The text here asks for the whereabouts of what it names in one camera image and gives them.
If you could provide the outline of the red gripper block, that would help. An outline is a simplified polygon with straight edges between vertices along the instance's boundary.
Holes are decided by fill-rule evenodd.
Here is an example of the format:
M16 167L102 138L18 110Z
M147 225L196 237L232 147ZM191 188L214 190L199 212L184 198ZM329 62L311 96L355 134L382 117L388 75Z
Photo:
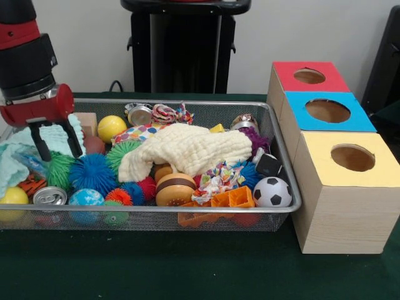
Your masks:
M74 111L73 92L67 84L55 85L44 94L30 98L12 101L10 105L1 105L1 116L5 122L14 127L23 127L39 121L51 123L62 122L62 128L67 134L67 142L72 155L79 158L83 151L75 130L68 120ZM51 160L48 145L40 135L39 125L30 125L31 137L43 161Z

